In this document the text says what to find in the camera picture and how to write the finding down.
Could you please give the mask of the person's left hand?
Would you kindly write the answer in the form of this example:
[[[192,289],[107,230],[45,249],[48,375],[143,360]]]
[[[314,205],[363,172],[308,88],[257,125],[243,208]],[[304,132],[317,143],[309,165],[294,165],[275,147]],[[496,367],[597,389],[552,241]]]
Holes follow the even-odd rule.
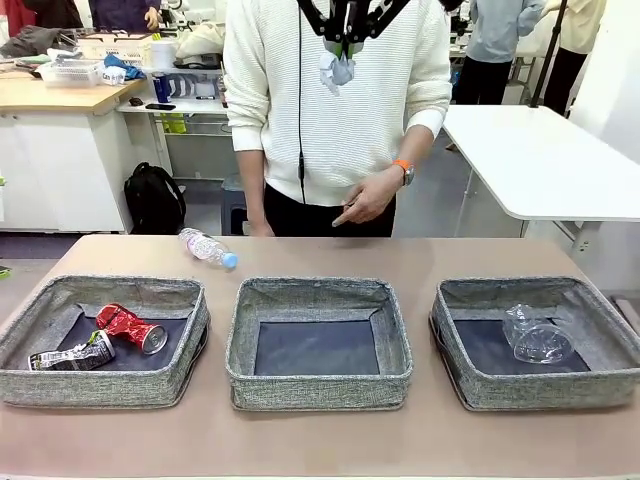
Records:
[[[332,226],[362,224],[375,219],[384,212],[403,182],[404,169],[398,165],[367,176],[349,191],[342,202],[342,213],[332,222]]]

